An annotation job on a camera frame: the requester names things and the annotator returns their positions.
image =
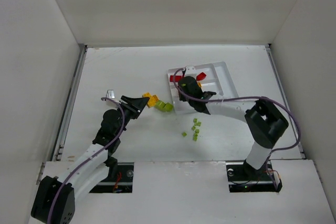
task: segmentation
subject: white wall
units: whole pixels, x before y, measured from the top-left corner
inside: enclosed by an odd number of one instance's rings
[[[0,0],[0,223],[24,223],[79,47],[55,0]]]
[[[88,44],[272,42],[296,0],[57,0]]]
[[[336,0],[298,0],[272,44],[302,144],[336,216]]]

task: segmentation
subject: green block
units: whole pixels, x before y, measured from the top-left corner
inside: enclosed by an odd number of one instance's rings
[[[165,103],[163,101],[157,101],[157,103],[155,104],[155,108],[157,108],[158,110],[165,112],[164,107],[165,107]]]
[[[164,111],[166,112],[171,112],[173,110],[174,106],[171,105],[170,103],[166,103],[166,105],[164,106]]]

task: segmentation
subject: green cube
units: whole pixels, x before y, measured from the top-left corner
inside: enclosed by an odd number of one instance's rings
[[[155,108],[162,111],[162,112],[165,112],[165,110],[164,110],[165,105],[166,104],[163,101],[160,100],[155,104]]]
[[[173,110],[174,106],[171,105],[170,103],[166,103],[166,105],[164,106],[164,111],[166,112],[171,112]]]

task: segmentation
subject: white panel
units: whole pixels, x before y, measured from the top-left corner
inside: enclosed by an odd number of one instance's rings
[[[336,215],[336,5],[298,0],[272,51],[291,109],[302,124],[302,144],[314,159]]]
[[[48,163],[45,174],[69,164]],[[284,184],[279,194],[230,193],[224,162],[135,163],[133,193],[89,194],[71,224],[335,223],[312,161],[273,161],[273,167]]]
[[[0,223],[26,223],[79,48],[55,0],[0,0]]]
[[[172,103],[168,69],[224,61],[239,96],[282,97],[264,46],[177,46],[88,49],[72,112],[62,161],[77,159],[95,138],[104,112],[112,105],[100,101],[113,89],[141,97],[150,92]],[[193,119],[202,122],[197,142],[192,140]],[[246,123],[220,115],[176,115],[145,108],[121,135],[114,154],[120,162],[204,161],[245,159],[254,142]],[[287,129],[276,147],[295,142]],[[272,158],[301,158],[298,148],[274,153]]]
[[[271,42],[296,0],[57,0],[89,44]]]

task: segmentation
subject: red block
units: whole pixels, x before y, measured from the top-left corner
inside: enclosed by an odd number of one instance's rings
[[[173,82],[173,78],[174,78],[174,76],[170,76],[169,77],[169,81]],[[175,76],[175,81],[176,82],[180,81],[181,79],[182,79],[182,76]]]
[[[205,77],[206,77],[206,74],[202,72],[196,77],[196,81],[202,81],[205,79]]]

